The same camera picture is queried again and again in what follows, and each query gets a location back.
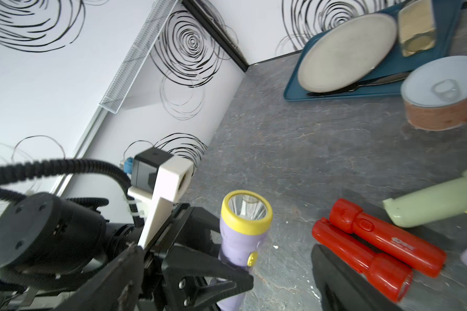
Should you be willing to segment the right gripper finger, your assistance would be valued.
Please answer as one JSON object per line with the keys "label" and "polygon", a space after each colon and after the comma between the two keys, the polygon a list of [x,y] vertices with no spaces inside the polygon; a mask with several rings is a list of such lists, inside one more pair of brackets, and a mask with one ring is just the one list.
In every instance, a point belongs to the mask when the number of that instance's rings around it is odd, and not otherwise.
{"label": "right gripper finger", "polygon": [[313,277],[323,310],[392,310],[393,303],[328,248],[314,245]]}

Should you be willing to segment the red flashlight top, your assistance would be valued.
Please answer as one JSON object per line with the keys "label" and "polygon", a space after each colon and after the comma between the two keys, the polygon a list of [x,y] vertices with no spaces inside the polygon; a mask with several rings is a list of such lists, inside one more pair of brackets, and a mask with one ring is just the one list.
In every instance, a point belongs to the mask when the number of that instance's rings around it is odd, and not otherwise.
{"label": "red flashlight top", "polygon": [[445,251],[395,225],[366,214],[353,202],[342,198],[337,200],[329,220],[345,233],[357,235],[428,277],[438,277],[444,268],[447,259]]}

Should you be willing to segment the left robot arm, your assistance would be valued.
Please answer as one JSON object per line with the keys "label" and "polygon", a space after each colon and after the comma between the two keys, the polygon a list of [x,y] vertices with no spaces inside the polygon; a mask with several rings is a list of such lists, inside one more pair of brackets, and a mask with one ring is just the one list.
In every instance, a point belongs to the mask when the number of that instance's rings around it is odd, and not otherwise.
{"label": "left robot arm", "polygon": [[0,310],[219,310],[251,290],[249,272],[219,259],[219,219],[181,203],[148,246],[142,229],[50,194],[0,216]]}

